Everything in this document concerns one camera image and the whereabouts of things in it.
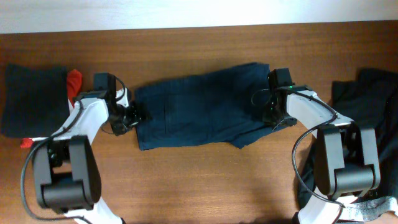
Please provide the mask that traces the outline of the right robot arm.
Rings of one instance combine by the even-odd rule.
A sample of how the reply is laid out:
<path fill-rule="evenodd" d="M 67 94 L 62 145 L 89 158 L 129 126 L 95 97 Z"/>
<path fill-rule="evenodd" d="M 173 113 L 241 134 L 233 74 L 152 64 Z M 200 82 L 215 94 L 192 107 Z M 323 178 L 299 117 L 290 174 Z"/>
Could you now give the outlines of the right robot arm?
<path fill-rule="evenodd" d="M 309 134 L 315 136 L 315 189 L 310 200 L 292 218 L 292 223 L 337 223 L 349 211 L 341 197 L 358 198 L 378 188 L 381 175 L 373 128 L 360 126 L 327 105 L 306 85 L 296 85 L 288 68 L 271 71 L 269 99 L 262 120 L 273 128 L 302 123 L 306 131 L 293 148 Z"/>

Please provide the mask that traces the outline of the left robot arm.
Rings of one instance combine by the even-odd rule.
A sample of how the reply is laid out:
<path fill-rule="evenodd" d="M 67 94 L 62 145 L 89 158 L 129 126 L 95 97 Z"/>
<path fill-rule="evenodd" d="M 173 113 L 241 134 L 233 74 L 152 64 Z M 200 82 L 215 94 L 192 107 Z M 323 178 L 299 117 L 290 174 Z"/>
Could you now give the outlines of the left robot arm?
<path fill-rule="evenodd" d="M 110 124 L 111 133 L 128 133 L 147 116 L 131 99 L 120 79 L 110 73 L 94 76 L 94 89 L 80 93 L 62 126 L 36 141 L 24 162 L 32 164 L 37 203 L 51 209 L 55 221 L 124 223 L 101 196 L 101 177 L 91 144 L 97 132 Z"/>

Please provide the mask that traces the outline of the dark blue shorts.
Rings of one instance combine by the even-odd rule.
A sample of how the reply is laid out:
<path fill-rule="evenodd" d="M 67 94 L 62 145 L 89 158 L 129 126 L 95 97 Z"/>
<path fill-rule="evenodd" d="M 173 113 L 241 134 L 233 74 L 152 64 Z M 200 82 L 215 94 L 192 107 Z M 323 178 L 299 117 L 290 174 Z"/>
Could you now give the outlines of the dark blue shorts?
<path fill-rule="evenodd" d="M 247 63 L 135 90 L 150 118 L 138 124 L 142 151 L 227 142 L 241 149 L 281 130 L 262 121 L 269 65 Z"/>

